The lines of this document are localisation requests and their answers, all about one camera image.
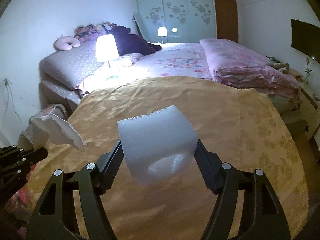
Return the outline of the white paper trash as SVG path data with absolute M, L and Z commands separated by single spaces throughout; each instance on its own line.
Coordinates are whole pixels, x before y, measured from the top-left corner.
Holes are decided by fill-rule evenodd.
M 57 115 L 43 119 L 34 117 L 32 123 L 35 150 L 45 147 L 48 141 L 56 145 L 68 144 L 80 151 L 87 145 L 74 127 Z

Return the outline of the white foam block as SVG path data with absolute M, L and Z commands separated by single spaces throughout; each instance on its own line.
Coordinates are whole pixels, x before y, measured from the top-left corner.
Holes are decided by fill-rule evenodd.
M 129 172 L 141 186 L 155 184 L 188 168 L 199 138 L 174 105 L 121 120 L 118 132 Z

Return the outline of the grey patterned pillow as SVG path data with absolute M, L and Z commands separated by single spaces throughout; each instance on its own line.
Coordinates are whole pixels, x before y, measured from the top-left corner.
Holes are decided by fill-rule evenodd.
M 84 79 L 102 66 L 96 58 L 96 42 L 87 41 L 78 48 L 58 51 L 40 62 L 41 69 L 50 77 L 76 90 Z

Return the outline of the folded pink quilt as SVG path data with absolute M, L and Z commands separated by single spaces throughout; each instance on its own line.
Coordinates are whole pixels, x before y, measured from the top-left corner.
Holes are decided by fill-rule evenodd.
M 203 38 L 200 45 L 214 81 L 301 102 L 300 86 L 295 78 L 269 66 L 267 57 L 226 39 Z

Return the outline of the floral pink bed sheet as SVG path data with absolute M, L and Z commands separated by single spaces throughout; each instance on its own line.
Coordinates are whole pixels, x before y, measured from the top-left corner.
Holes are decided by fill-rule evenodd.
M 204 49 L 199 43 L 165 43 L 161 47 L 162 50 L 154 54 L 126 54 L 103 63 L 78 85 L 78 90 L 82 94 L 89 94 L 97 89 L 151 77 L 188 76 L 213 79 Z

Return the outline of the pink neck pillow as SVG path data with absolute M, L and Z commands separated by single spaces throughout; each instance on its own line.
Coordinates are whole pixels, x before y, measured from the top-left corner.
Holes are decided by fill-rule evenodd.
M 73 48 L 78 48 L 81 46 L 80 41 L 77 38 L 71 37 L 71 36 L 65 36 L 58 38 L 54 42 L 54 46 L 56 49 L 61 51 L 68 51 Z

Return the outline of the glowing white table lamp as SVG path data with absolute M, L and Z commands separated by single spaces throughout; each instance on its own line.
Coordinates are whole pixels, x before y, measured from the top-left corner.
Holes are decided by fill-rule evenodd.
M 99 36 L 96 40 L 96 59 L 100 63 L 108 63 L 119 57 L 117 44 L 112 34 Z

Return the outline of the dark purple plush toy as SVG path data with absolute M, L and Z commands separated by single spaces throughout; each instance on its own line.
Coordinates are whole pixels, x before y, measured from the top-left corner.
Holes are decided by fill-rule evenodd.
M 113 27 L 109 34 L 114 36 L 120 56 L 133 53 L 140 53 L 146 56 L 162 50 L 160 45 L 149 43 L 139 35 L 132 34 L 130 28 L 122 25 Z

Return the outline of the pink plush toys pile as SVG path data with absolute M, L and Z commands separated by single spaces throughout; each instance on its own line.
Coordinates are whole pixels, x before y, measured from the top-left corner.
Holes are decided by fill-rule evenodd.
M 97 25 L 89 24 L 87 26 L 79 26 L 74 30 L 74 38 L 78 39 L 80 43 L 94 41 L 99 36 L 108 34 L 115 26 L 115 23 L 110 22 Z

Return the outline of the floral sliding wardrobe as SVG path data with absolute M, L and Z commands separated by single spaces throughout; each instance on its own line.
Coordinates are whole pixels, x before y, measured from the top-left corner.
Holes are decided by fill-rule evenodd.
M 143 37 L 150 42 L 198 43 L 216 38 L 214 0 L 137 0 Z

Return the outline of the brown wooden door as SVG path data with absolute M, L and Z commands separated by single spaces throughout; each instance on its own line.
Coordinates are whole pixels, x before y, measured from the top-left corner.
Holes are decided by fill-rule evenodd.
M 239 42 L 238 7 L 236 0 L 214 0 L 217 38 Z

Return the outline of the grey upholstered bed frame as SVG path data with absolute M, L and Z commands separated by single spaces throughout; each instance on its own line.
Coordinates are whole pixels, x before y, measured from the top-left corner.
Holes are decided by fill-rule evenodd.
M 60 86 L 49 80 L 43 80 L 39 85 L 40 91 L 49 104 L 61 104 L 69 115 L 77 109 L 81 96 L 76 91 L 71 91 L 64 85 Z

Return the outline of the black wall television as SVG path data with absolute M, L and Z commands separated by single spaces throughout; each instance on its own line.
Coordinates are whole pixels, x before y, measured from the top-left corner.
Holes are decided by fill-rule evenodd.
M 291 20 L 291 47 L 319 62 L 320 28 L 300 20 Z

